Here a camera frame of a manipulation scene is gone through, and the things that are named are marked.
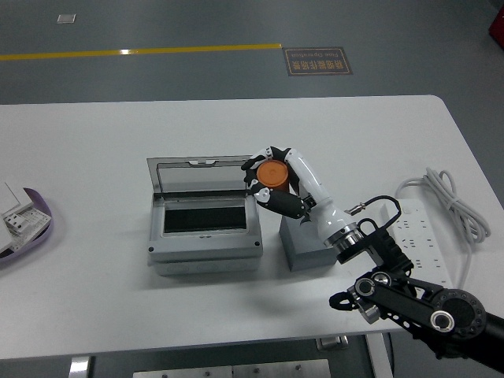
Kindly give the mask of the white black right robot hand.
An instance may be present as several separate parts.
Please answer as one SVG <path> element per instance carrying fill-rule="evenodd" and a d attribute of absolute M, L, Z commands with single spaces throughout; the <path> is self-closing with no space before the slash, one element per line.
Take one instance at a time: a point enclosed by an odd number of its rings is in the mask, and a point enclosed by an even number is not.
<path fill-rule="evenodd" d="M 287 166 L 288 176 L 294 179 L 293 194 L 260 182 L 259 167 L 269 161 Z M 297 150 L 266 147 L 246 160 L 241 169 L 245 172 L 246 193 L 259 206 L 292 219 L 312 221 L 325 246 L 341 252 L 362 239 L 356 223 L 336 206 L 313 168 Z"/>

